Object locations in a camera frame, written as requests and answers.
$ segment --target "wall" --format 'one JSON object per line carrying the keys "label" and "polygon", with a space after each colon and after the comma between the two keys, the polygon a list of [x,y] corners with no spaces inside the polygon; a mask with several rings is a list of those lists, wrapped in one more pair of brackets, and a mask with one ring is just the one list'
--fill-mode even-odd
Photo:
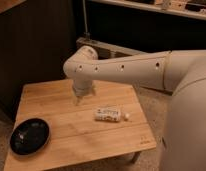
{"label": "wall", "polygon": [[9,117],[24,84],[64,78],[75,40],[71,0],[27,0],[0,14],[0,105]]}
{"label": "wall", "polygon": [[[206,21],[90,1],[87,12],[92,39],[147,52],[206,49]],[[82,10],[75,15],[80,36]]]}

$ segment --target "speckled floor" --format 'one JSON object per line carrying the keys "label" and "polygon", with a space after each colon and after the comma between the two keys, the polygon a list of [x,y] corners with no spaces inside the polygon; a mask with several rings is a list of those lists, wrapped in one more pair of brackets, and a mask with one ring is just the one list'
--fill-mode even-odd
{"label": "speckled floor", "polygon": [[[135,164],[129,164],[133,154],[128,154],[76,166],[53,169],[53,171],[157,171],[161,136],[170,96],[144,88],[136,88],[136,90],[143,111],[156,138],[157,148],[143,151]],[[0,171],[3,170],[12,128],[13,125],[0,121]]]}

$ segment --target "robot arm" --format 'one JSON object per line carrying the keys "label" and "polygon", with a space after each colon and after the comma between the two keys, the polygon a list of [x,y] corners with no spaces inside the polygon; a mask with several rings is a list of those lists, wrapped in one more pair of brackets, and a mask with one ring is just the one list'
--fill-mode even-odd
{"label": "robot arm", "polygon": [[174,91],[163,135],[161,171],[206,171],[206,50],[168,51],[97,60],[88,46],[64,64],[76,96],[89,92],[92,80],[137,83]]}
{"label": "robot arm", "polygon": [[195,60],[206,51],[166,51],[107,60],[97,60],[97,52],[83,46],[64,64],[65,74],[74,80],[77,96],[89,92],[92,80],[138,84],[174,91]]}

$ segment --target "wooden table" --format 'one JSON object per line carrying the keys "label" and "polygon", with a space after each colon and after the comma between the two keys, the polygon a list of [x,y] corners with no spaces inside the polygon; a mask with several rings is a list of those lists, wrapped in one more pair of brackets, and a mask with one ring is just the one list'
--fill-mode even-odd
{"label": "wooden table", "polygon": [[[9,150],[4,170],[47,170],[156,147],[132,86],[95,81],[95,89],[95,96],[85,96],[76,106],[71,80],[25,85],[15,127],[29,118],[42,118],[51,137],[31,156]],[[129,121],[95,121],[97,107],[103,106],[130,113]]]}

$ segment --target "table leg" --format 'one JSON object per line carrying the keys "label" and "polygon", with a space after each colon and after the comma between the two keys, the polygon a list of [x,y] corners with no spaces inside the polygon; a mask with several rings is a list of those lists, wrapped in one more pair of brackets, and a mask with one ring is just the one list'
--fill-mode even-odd
{"label": "table leg", "polygon": [[139,152],[135,152],[133,158],[131,159],[131,163],[135,164],[139,155],[140,155],[140,151]]}

